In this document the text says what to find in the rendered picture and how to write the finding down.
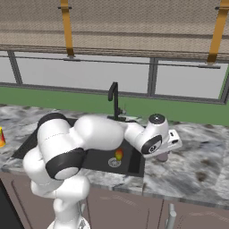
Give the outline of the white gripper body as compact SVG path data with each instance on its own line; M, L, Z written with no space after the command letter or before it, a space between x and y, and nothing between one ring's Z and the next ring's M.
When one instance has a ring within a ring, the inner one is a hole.
M162 147L162 152L163 153L169 153L170 151L173 151L175 149L178 149L182 146L182 141L181 140L172 140L170 142L167 142L163 147Z

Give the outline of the pinkish grey cup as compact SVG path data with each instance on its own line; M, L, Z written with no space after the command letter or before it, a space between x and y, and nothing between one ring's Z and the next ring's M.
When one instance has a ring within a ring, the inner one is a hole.
M163 154L160 154L160 155L157 156L157 160L159 162L166 162L168 160L168 155L169 155L168 152L165 152Z

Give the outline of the black sink basin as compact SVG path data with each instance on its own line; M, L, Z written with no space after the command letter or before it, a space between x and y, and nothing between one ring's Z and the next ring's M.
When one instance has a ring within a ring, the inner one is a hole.
M131 126L137 132L144 130L137 123L121 123L93 114L77 120L49 114L39 120L37 129L14 155L23 161L33 180L46 175L62 181L82 168L141 177L144 157L127 142ZM115 158L119 148L123 151L121 161Z

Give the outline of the orange and green mango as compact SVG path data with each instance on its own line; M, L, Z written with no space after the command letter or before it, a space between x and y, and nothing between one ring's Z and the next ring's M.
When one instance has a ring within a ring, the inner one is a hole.
M120 148L117 149L116 152L114 153L114 156L117 161L121 161L123 159L123 151Z

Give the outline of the black tap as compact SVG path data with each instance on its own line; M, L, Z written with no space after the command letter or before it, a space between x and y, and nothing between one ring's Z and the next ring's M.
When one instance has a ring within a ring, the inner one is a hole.
M112 83L108 91L108 100L114 102L114 115L110 116L110 119L124 122L126 118L120 117L120 115L123 113L123 110L118 106L118 83L115 81Z

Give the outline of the brown cupboard door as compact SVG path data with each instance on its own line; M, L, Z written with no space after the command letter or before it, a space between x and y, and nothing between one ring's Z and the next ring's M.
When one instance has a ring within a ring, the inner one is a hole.
M163 201L93 188L87 197L91 229L157 229Z
M229 229L229 210L174 202L174 229Z
M24 175L17 175L13 179L13 190L31 228L47 229L55 219L53 201L34 195L30 188L30 179Z

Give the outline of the grey framed window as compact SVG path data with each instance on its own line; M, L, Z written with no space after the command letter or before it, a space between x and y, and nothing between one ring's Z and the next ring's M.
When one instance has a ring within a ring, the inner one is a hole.
M80 55L0 47L0 84L130 97L229 102L229 64L164 57Z

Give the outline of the beige woven window blind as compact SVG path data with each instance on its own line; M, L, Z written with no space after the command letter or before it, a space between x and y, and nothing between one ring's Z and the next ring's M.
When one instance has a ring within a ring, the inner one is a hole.
M220 0L67 0L76 55L205 60ZM64 54L61 0L0 0L0 50Z

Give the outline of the black dishwasher front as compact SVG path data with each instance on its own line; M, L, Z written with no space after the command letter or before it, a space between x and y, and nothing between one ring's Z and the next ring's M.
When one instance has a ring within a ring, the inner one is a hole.
M0 229L24 229L0 178Z

